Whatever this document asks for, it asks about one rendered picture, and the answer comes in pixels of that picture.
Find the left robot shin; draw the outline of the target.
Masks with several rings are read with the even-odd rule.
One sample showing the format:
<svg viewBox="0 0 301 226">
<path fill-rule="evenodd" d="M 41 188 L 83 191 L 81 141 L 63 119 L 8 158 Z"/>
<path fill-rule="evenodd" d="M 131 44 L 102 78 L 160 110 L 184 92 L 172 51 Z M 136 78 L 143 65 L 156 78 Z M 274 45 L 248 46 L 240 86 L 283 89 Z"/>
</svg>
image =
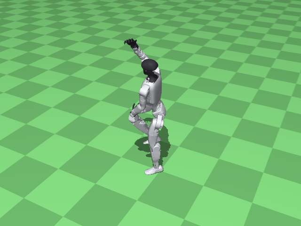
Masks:
<svg viewBox="0 0 301 226">
<path fill-rule="evenodd" d="M 154 164 L 154 169 L 158 169 L 158 161 L 160 159 L 160 146 L 155 145 L 153 149 L 150 148 L 151 159 Z M 156 168 L 155 168 L 156 167 Z"/>
</svg>

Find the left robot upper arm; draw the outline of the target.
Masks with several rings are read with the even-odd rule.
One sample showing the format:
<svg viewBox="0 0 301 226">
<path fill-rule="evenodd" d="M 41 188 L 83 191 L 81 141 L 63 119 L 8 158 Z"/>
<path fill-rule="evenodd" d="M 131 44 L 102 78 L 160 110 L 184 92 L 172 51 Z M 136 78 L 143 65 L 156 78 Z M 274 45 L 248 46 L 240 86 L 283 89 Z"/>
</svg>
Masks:
<svg viewBox="0 0 301 226">
<path fill-rule="evenodd" d="M 147 85 L 143 85 L 139 90 L 139 106 L 141 107 L 141 111 L 145 110 L 146 108 L 146 102 L 147 102 L 147 96 L 149 95 L 149 89 L 150 87 Z"/>
</svg>

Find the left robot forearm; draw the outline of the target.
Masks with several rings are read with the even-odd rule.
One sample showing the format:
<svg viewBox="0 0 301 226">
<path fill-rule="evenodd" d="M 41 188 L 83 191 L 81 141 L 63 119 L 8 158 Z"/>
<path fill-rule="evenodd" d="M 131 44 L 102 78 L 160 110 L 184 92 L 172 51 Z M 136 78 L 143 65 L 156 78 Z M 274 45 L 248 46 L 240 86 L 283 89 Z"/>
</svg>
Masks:
<svg viewBox="0 0 301 226">
<path fill-rule="evenodd" d="M 139 105 L 137 105 L 130 113 L 131 117 L 134 117 L 135 115 L 137 115 L 138 113 L 141 113 L 141 107 Z"/>
</svg>

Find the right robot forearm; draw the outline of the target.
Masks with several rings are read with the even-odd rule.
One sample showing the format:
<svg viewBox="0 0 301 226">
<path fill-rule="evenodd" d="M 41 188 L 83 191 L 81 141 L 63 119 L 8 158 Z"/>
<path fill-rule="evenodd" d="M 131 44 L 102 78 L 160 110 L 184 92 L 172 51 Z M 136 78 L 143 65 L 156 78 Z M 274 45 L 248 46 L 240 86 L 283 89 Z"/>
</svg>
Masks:
<svg viewBox="0 0 301 226">
<path fill-rule="evenodd" d="M 136 48 L 133 48 L 133 51 L 134 51 L 135 54 L 138 55 L 138 57 L 139 57 L 140 59 L 144 59 L 145 57 L 147 57 L 146 54 L 140 50 L 140 48 L 137 48 L 137 47 L 136 47 Z M 147 58 L 148 58 L 148 57 L 147 57 Z M 149 58 L 148 58 L 148 59 L 149 59 Z"/>
</svg>

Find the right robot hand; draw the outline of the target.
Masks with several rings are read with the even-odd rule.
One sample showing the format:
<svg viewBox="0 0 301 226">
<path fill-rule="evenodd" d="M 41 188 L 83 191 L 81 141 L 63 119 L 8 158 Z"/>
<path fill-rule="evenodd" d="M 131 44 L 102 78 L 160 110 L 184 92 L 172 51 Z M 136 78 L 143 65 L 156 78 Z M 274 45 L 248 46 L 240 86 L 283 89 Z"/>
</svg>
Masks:
<svg viewBox="0 0 301 226">
<path fill-rule="evenodd" d="M 137 40 L 133 40 L 133 39 L 128 39 L 126 41 L 124 41 L 124 44 L 127 43 L 128 45 L 131 46 L 131 48 L 138 48 L 138 45 L 136 44 Z"/>
</svg>

